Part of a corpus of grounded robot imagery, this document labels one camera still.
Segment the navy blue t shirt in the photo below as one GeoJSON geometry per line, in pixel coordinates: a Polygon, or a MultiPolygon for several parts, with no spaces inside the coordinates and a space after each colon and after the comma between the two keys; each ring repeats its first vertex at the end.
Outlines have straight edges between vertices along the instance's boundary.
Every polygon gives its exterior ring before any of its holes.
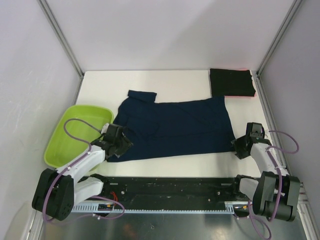
{"type": "Polygon", "coordinates": [[[234,151],[224,97],[156,103],[156,96],[155,92],[128,91],[113,122],[124,127],[133,146],[108,162],[234,151]]]}

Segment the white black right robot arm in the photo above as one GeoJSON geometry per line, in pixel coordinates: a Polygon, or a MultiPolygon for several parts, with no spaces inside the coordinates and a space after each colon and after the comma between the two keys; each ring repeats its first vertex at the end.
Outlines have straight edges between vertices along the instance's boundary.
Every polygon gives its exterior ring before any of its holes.
{"type": "Polygon", "coordinates": [[[233,140],[232,145],[238,159],[255,160],[261,176],[237,175],[235,185],[230,188],[231,196],[237,201],[247,197],[252,201],[253,212],[269,221],[292,222],[296,218],[301,182],[272,155],[272,149],[280,148],[266,138],[263,125],[247,123],[245,135],[233,140]]]}

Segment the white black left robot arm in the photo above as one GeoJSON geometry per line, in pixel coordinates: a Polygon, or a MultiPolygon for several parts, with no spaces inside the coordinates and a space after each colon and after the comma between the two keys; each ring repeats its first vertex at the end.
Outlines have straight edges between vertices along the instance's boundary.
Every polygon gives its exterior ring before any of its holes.
{"type": "Polygon", "coordinates": [[[89,198],[107,199],[111,188],[103,180],[95,176],[82,178],[108,158],[120,157],[133,146],[124,134],[124,127],[113,123],[106,123],[98,138],[91,142],[69,132],[67,135],[87,147],[69,163],[56,169],[47,168],[40,174],[31,207],[41,212],[46,222],[65,220],[75,205],[89,198]]]}

